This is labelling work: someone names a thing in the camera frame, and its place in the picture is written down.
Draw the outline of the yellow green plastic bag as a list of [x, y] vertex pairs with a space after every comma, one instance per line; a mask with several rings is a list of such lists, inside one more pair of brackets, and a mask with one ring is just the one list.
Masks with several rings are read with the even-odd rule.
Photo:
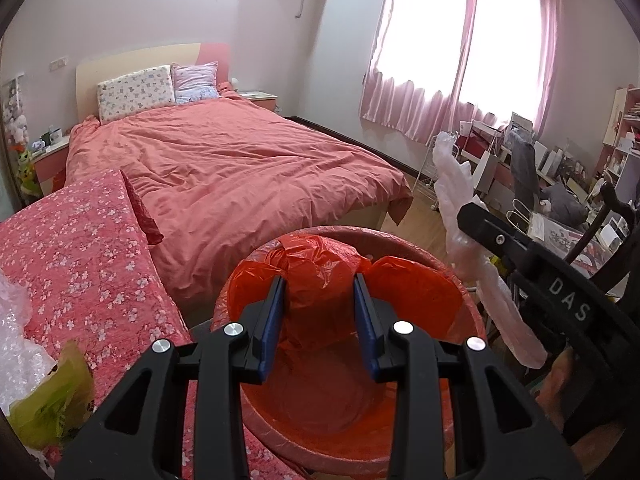
[[92, 371], [77, 342], [68, 340], [40, 385], [11, 404], [8, 421], [26, 448], [42, 451], [72, 440], [93, 407]]

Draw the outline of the hanging plush toy organizer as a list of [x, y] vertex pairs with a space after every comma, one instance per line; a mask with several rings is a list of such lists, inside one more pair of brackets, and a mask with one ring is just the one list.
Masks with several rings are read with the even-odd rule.
[[24, 205], [30, 205], [42, 197], [42, 191], [32, 161], [21, 78], [18, 75], [1, 86], [2, 126], [18, 194]]

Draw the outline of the bubble wrap sheet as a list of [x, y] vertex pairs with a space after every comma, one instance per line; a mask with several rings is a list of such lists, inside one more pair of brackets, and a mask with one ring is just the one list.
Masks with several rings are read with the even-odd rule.
[[0, 402], [9, 415], [10, 406], [26, 398], [52, 370], [55, 360], [41, 344], [28, 339], [25, 327], [32, 305], [25, 287], [0, 280]]

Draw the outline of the pink striped pillow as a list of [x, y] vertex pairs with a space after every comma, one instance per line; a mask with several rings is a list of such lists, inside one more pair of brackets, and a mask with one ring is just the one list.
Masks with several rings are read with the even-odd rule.
[[175, 102], [179, 105], [218, 99], [217, 62], [170, 66]]

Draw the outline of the beige wooden headboard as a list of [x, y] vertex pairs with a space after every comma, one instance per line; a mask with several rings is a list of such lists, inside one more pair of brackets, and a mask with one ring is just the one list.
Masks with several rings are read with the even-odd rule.
[[101, 81], [172, 63], [202, 65], [217, 62], [217, 80], [225, 82], [229, 80], [230, 61], [231, 49], [228, 44], [206, 42], [148, 47], [82, 62], [76, 67], [77, 119], [82, 122], [89, 115], [98, 114], [96, 85]]

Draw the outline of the cluttered desk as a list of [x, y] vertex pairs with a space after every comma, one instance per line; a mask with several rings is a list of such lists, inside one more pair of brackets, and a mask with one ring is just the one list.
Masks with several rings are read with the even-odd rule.
[[586, 237], [588, 209], [561, 183], [543, 188], [537, 174], [533, 137], [511, 124], [503, 145], [511, 152], [514, 199], [506, 212], [506, 230], [529, 236], [591, 278], [608, 260], [606, 251]]

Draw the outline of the pink left nightstand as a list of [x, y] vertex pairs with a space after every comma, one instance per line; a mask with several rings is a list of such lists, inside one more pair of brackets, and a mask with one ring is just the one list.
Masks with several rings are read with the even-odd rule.
[[69, 146], [70, 137], [64, 136], [61, 142], [48, 146], [34, 158], [35, 172], [43, 195], [49, 195], [64, 186]]

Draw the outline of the red laundry basket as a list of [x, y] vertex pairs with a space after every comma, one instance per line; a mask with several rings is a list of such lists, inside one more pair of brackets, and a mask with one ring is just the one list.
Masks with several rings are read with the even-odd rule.
[[[486, 335], [472, 297], [430, 252], [382, 231], [318, 226], [309, 235], [333, 238], [378, 261], [396, 257], [442, 274], [447, 300], [406, 318], [436, 339], [460, 344]], [[279, 352], [267, 382], [241, 390], [250, 474], [277, 479], [334, 474], [376, 479], [386, 474], [395, 413], [395, 388], [374, 382], [362, 364], [357, 337], [318, 351]]]

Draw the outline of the white floral pillow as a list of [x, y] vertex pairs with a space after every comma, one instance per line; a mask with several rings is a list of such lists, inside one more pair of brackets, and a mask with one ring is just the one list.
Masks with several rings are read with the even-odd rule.
[[175, 103], [170, 66], [137, 70], [96, 85], [102, 124]]

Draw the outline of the pink window curtain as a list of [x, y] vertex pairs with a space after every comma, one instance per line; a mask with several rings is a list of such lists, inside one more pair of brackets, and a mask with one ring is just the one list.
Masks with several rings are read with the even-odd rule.
[[541, 132], [562, 0], [384, 0], [360, 116], [426, 143], [460, 122]]

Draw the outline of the translucent white plastic bag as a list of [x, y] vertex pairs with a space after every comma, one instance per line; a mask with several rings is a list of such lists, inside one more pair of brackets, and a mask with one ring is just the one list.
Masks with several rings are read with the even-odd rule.
[[488, 251], [458, 227], [457, 214], [464, 205], [477, 205], [483, 212], [487, 208], [474, 196], [470, 164], [460, 164], [452, 154], [453, 149], [454, 137], [450, 133], [442, 131], [435, 136], [432, 159], [437, 180], [434, 189], [446, 230], [446, 251], [451, 266], [461, 281], [476, 286], [480, 301], [515, 359], [539, 370], [546, 362], [547, 351], [523, 321], [509, 287], [490, 262]]

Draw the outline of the bed with salmon duvet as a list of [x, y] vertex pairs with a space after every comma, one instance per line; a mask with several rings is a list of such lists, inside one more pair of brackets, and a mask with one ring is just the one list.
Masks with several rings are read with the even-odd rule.
[[158, 274], [184, 316], [210, 308], [235, 266], [280, 235], [412, 203], [404, 173], [227, 89], [220, 97], [89, 116], [70, 133], [66, 180], [118, 169], [162, 233]]

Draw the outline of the right nightstand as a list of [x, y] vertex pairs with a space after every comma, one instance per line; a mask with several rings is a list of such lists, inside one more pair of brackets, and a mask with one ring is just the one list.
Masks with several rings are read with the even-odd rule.
[[272, 112], [274, 112], [278, 106], [278, 97], [268, 92], [260, 90], [244, 90], [239, 91], [239, 95], [242, 96], [243, 99], [247, 99], [247, 101], [265, 108], [266, 110], [271, 110]]

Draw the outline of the red plastic bag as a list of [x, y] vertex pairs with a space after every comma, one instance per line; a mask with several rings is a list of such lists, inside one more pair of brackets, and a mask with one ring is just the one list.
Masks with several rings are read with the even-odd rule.
[[367, 278], [371, 295], [389, 302], [404, 320], [410, 309], [424, 313], [448, 298], [437, 288], [442, 274], [420, 263], [396, 257], [374, 261], [350, 245], [306, 231], [276, 238], [236, 266], [216, 302], [216, 327], [238, 320], [245, 306], [264, 299], [278, 275], [293, 289], [276, 356], [318, 351], [350, 335], [357, 337], [352, 278], [367, 266], [373, 269]]

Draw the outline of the pink white bookshelf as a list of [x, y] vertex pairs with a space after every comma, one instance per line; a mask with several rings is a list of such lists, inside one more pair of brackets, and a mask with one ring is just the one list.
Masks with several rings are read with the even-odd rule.
[[639, 205], [639, 88], [631, 84], [615, 92], [596, 178], [613, 183], [622, 202]]

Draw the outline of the red floral bed cover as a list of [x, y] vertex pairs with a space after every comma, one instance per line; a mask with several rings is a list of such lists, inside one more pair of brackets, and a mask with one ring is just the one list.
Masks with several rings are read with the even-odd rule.
[[160, 230], [124, 174], [109, 169], [1, 223], [1, 272], [28, 292], [25, 335], [57, 358], [76, 341], [101, 403], [160, 338], [191, 337], [158, 276]]

